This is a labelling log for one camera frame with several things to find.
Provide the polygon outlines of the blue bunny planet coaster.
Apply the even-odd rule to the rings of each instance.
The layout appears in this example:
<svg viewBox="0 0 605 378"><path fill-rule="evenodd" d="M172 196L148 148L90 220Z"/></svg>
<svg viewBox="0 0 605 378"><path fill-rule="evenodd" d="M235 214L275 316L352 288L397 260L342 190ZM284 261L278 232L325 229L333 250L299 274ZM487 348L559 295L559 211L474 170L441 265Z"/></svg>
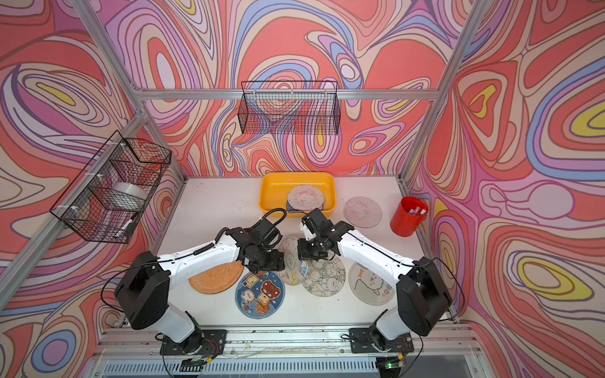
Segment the blue bunny planet coaster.
<svg viewBox="0 0 605 378"><path fill-rule="evenodd" d="M286 211L288 211L289 213L308 213L316 208L318 208L320 210L324 210L325 205L324 205L324 203L322 203L320 206L315 206L310 209L297 209L290 202L286 202Z"/></svg>

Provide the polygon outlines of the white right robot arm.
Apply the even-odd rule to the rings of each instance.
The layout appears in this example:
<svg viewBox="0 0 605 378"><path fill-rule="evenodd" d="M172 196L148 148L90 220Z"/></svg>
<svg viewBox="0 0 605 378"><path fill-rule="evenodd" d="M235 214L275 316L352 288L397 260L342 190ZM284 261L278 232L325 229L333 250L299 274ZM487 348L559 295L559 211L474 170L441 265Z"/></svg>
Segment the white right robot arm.
<svg viewBox="0 0 605 378"><path fill-rule="evenodd" d="M427 336L450 309L452 297L434 261L405 258L373 242L354 226L332 223L314 209L300 224L304 237L298 241L299 259L327 260L339 256L366 267L395 289L397 305L384 311L364 329L363 339L349 332L353 343L369 345L379 352L411 332Z"/></svg>

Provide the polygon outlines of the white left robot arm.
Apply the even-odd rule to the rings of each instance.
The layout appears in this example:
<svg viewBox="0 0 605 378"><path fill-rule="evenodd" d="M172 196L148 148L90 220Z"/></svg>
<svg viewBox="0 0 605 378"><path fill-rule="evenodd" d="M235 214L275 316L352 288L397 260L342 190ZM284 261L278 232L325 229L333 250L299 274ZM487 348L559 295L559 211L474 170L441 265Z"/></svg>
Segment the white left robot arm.
<svg viewBox="0 0 605 378"><path fill-rule="evenodd" d="M117 285L114 296L134 330L161 333L181 354L201 354L205 346L219 351L186 311L170 303L170 291L207 270L239 262L250 272L285 268L277 250L282 239L277 226L261 219L249 228L222 228L206 243L169 255L147 251L135 258Z"/></svg>

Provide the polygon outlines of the white marker pen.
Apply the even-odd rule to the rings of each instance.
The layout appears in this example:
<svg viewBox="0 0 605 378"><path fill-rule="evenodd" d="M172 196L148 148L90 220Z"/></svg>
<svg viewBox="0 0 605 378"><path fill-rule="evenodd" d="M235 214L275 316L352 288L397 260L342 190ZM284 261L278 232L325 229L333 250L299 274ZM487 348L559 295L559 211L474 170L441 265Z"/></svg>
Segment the white marker pen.
<svg viewBox="0 0 605 378"><path fill-rule="evenodd" d="M127 221L114 235L115 238L121 238L125 236L129 230L132 220Z"/></svg>

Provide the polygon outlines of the blue toast cartoon coaster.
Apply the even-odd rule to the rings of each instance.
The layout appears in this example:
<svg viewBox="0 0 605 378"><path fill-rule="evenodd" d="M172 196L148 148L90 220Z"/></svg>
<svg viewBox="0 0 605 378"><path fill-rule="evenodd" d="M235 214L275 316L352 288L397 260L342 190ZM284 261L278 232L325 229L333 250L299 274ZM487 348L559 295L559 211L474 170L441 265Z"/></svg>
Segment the blue toast cartoon coaster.
<svg viewBox="0 0 605 378"><path fill-rule="evenodd" d="M247 318L265 319L281 308L285 294L285 284L275 272L249 272L236 285L236 308Z"/></svg>

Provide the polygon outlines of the pink unicorn horse coaster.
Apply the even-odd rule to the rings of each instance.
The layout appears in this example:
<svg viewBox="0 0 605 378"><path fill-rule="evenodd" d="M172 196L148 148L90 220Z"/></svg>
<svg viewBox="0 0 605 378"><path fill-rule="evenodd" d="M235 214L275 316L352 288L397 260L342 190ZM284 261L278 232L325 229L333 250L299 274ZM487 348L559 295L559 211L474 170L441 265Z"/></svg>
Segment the pink unicorn horse coaster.
<svg viewBox="0 0 605 378"><path fill-rule="evenodd" d="M323 192L313 185L299 185L288 192L287 202L297 209L310 209L325 204Z"/></svg>

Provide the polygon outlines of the red plastic cup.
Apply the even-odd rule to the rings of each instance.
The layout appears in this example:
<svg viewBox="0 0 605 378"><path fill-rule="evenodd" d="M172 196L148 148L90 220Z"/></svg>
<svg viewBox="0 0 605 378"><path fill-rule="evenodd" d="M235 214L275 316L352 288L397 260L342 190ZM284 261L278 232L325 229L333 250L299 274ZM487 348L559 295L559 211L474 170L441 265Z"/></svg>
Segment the red plastic cup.
<svg viewBox="0 0 605 378"><path fill-rule="evenodd" d="M420 198L407 196L401 199L390 221L391 230L401 237L412 236L428 215L428 205Z"/></svg>

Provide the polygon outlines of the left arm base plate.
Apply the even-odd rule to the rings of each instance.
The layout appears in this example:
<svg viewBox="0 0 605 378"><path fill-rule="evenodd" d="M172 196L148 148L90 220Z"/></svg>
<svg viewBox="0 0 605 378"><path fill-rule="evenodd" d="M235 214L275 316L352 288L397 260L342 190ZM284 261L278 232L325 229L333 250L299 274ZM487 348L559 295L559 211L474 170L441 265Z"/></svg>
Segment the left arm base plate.
<svg viewBox="0 0 605 378"><path fill-rule="evenodd" d="M176 343L169 337L164 336L160 355L215 358L223 354L226 337L226 329L195 329L188 338L180 343Z"/></svg>

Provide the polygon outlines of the orange round coaster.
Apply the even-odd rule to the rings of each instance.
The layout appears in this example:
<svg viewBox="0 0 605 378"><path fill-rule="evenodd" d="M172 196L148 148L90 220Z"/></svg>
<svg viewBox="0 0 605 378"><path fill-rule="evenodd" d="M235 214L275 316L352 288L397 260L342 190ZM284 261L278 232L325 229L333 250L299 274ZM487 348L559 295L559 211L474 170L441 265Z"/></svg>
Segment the orange round coaster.
<svg viewBox="0 0 605 378"><path fill-rule="evenodd" d="M223 264L202 272L188 281L192 288L204 295L215 295L226 291L238 282L244 266L238 262Z"/></svg>

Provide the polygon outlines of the pink rainbow unicorn coaster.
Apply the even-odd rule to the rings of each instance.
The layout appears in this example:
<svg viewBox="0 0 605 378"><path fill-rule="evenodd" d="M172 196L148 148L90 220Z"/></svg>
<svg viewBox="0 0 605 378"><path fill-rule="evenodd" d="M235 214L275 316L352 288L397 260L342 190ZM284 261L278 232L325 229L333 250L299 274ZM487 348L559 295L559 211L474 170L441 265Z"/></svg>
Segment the pink rainbow unicorn coaster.
<svg viewBox="0 0 605 378"><path fill-rule="evenodd" d="M348 223L356 228L376 227L383 217L380 205L364 196L350 198L345 203L343 214Z"/></svg>

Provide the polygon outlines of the white doodle pastel coaster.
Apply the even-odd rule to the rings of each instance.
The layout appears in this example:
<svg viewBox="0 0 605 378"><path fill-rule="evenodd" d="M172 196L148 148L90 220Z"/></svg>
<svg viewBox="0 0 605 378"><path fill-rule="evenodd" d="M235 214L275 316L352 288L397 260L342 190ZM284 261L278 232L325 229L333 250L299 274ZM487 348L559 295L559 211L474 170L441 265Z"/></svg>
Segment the white doodle pastel coaster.
<svg viewBox="0 0 605 378"><path fill-rule="evenodd" d="M301 284L307 275L308 265L299 260L298 239L292 236L285 237L278 250L284 253L285 268L277 275L283 283L291 286Z"/></svg>

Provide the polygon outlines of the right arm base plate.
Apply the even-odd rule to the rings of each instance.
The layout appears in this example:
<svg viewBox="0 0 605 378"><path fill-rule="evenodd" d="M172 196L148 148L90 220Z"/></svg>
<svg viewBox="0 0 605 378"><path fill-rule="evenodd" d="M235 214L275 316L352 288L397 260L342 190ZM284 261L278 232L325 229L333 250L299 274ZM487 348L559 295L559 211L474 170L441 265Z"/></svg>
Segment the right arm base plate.
<svg viewBox="0 0 605 378"><path fill-rule="evenodd" d="M389 340L373 327L351 328L341 338L350 343L351 352L354 354L397 353L407 355L414 352L414 343L409 333L404 333L393 340Z"/></svg>

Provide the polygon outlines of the beige white dog coaster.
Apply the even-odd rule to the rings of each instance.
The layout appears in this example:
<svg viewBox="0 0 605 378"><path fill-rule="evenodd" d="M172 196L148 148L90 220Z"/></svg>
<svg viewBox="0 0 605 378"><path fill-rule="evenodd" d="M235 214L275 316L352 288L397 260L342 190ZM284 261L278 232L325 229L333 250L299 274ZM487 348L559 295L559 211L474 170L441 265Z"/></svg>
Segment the beige white dog coaster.
<svg viewBox="0 0 605 378"><path fill-rule="evenodd" d="M353 294L368 305L382 306L395 297L390 284L357 262L349 269L348 280Z"/></svg>

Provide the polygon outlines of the green floral bunny coaster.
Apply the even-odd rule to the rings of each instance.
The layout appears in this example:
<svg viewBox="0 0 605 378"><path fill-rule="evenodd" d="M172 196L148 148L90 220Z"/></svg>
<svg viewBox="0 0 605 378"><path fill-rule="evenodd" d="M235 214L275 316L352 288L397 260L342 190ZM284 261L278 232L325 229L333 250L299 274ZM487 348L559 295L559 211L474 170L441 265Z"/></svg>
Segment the green floral bunny coaster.
<svg viewBox="0 0 605 378"><path fill-rule="evenodd" d="M334 256L332 260L309 261L302 286L312 295L327 298L336 295L345 281L345 266Z"/></svg>

